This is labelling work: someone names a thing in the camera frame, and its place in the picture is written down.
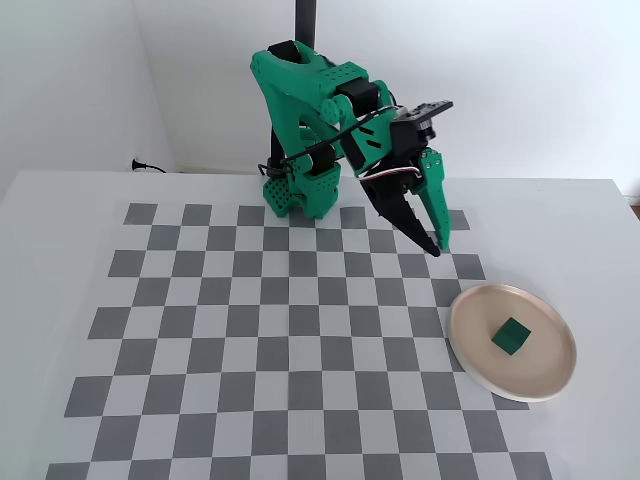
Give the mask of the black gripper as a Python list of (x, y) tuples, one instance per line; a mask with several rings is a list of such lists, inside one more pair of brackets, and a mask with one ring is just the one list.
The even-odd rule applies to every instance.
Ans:
[[(363, 174), (361, 186), (380, 216), (424, 252), (439, 257), (440, 249), (449, 249), (451, 235), (451, 216), (443, 188), (445, 172), (442, 155), (431, 148), (423, 151), (426, 137), (413, 121), (393, 121), (390, 133), (390, 152)], [(424, 183), (420, 185), (417, 195), (429, 215), (439, 247), (403, 197), (422, 180)]]

